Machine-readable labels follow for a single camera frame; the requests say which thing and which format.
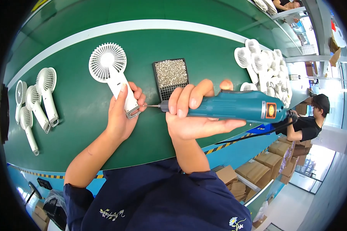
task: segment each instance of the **finger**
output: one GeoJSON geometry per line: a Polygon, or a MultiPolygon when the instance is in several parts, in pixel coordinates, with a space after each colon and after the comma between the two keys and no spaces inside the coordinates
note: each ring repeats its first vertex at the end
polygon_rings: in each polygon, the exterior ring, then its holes
{"type": "Polygon", "coordinates": [[[134,82],[128,82],[131,90],[136,91],[138,89],[138,87],[136,86],[136,84],[134,82]]]}
{"type": "Polygon", "coordinates": [[[142,92],[143,92],[142,89],[138,87],[134,92],[135,99],[139,99],[142,92]]]}
{"type": "Polygon", "coordinates": [[[230,80],[224,80],[220,83],[221,90],[234,90],[233,83],[230,80]]]}
{"type": "Polygon", "coordinates": [[[189,111],[189,99],[192,90],[195,88],[193,84],[188,84],[182,90],[179,100],[177,101],[177,115],[179,118],[185,118],[189,111]]]}
{"type": "Polygon", "coordinates": [[[139,104],[140,106],[144,104],[145,98],[146,98],[145,94],[141,94],[141,95],[140,95],[140,98],[138,99],[138,104],[139,104]]]}
{"type": "Polygon", "coordinates": [[[168,100],[168,109],[172,115],[176,115],[177,101],[179,100],[182,90],[183,88],[176,88],[168,100]]]}
{"type": "Polygon", "coordinates": [[[147,107],[140,107],[140,108],[139,108],[139,111],[143,112],[143,111],[145,111],[146,108],[147,108],[147,107]]]}
{"type": "Polygon", "coordinates": [[[127,97],[127,86],[125,83],[121,84],[121,90],[118,94],[116,104],[114,105],[114,110],[118,113],[125,113],[125,102],[127,97]]]}
{"type": "Polygon", "coordinates": [[[111,98],[111,102],[109,103],[109,109],[108,111],[111,111],[114,107],[114,105],[116,104],[116,97],[112,96],[111,98]]]}
{"type": "Polygon", "coordinates": [[[203,96],[214,96],[213,83],[211,80],[202,80],[192,89],[190,94],[190,108],[196,109],[202,102],[203,96]]]}
{"type": "Polygon", "coordinates": [[[220,133],[231,132],[232,130],[242,127],[246,124],[243,120],[227,119],[222,121],[207,121],[202,127],[203,137],[212,136],[220,133]]]}

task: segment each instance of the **floral embroidery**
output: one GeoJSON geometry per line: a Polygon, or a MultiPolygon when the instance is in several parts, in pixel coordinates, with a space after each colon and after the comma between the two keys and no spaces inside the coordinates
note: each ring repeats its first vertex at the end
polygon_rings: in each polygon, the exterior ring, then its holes
{"type": "Polygon", "coordinates": [[[232,226],[236,222],[237,219],[238,219],[238,217],[231,218],[229,221],[229,225],[232,226]]]}
{"type": "Polygon", "coordinates": [[[110,210],[106,209],[105,211],[103,211],[102,209],[100,209],[99,213],[102,214],[102,217],[105,217],[105,218],[108,218],[108,219],[112,219],[113,218],[112,221],[115,221],[117,219],[118,215],[121,215],[121,217],[125,216],[125,215],[123,215],[125,210],[121,210],[118,213],[114,213],[114,214],[112,214],[113,212],[108,213],[108,211],[110,211],[110,210]]]}
{"type": "Polygon", "coordinates": [[[238,231],[238,230],[240,230],[241,228],[244,228],[244,227],[243,227],[243,224],[239,224],[239,223],[245,221],[246,219],[247,219],[247,218],[245,218],[244,220],[241,220],[241,221],[238,221],[238,222],[237,222],[238,217],[233,217],[233,218],[231,218],[230,221],[229,221],[229,226],[235,227],[235,228],[236,228],[235,230],[231,230],[231,231],[238,231]]]}

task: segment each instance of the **pile of white fans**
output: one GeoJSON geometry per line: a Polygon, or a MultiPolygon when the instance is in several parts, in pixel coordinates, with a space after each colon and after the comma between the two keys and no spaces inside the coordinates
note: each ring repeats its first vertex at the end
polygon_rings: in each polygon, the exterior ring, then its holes
{"type": "Polygon", "coordinates": [[[261,51],[255,39],[247,39],[245,47],[234,51],[236,62],[248,70],[252,83],[243,83],[241,91],[259,90],[268,96],[279,98],[286,108],[291,103],[291,86],[288,68],[279,49],[261,51]]]}
{"type": "Polygon", "coordinates": [[[54,68],[43,68],[37,75],[36,84],[27,88],[26,82],[18,81],[15,88],[15,101],[17,108],[15,110],[15,121],[21,124],[26,131],[29,145],[35,156],[39,154],[39,149],[32,134],[33,117],[32,112],[40,124],[41,128],[47,134],[50,127],[55,127],[59,123],[59,116],[56,112],[52,92],[56,87],[56,71],[54,68]],[[41,99],[44,100],[44,106],[47,117],[41,108],[41,99]]]}

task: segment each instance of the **forearm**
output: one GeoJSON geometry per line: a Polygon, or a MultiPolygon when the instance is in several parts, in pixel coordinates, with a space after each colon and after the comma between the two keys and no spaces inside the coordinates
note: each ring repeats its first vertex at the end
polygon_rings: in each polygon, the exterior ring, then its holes
{"type": "Polygon", "coordinates": [[[274,3],[274,6],[280,10],[289,10],[287,7],[280,5],[279,3],[274,3]]]}
{"type": "Polygon", "coordinates": [[[196,140],[185,141],[174,137],[171,139],[177,161],[186,174],[210,170],[208,159],[196,140]]]}
{"type": "Polygon", "coordinates": [[[69,164],[64,184],[70,183],[78,188],[87,187],[120,144],[121,141],[106,132],[101,133],[69,164]]]}

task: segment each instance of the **hand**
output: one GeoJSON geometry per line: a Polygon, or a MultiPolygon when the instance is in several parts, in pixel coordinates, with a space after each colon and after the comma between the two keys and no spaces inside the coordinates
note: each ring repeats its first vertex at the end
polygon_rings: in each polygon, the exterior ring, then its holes
{"type": "MultiPolygon", "coordinates": [[[[147,103],[145,103],[145,95],[142,93],[141,88],[137,87],[133,82],[128,83],[131,90],[134,92],[135,99],[138,100],[138,104],[141,106],[139,111],[144,111],[146,107],[142,107],[142,105],[147,105],[147,103]]],[[[108,111],[108,125],[105,130],[107,134],[121,143],[131,135],[139,117],[136,116],[132,119],[126,117],[124,108],[127,92],[127,86],[122,84],[118,99],[116,100],[114,96],[112,97],[108,111]]]]}
{"type": "MultiPolygon", "coordinates": [[[[220,84],[223,90],[233,90],[233,84],[224,80],[220,84]]],[[[203,96],[214,96],[211,80],[203,80],[197,86],[188,84],[185,88],[176,88],[168,101],[169,111],[166,113],[168,132],[171,138],[193,140],[215,134],[231,132],[246,124],[243,120],[227,119],[218,121],[215,118],[186,117],[189,107],[196,109],[203,96]]]]}

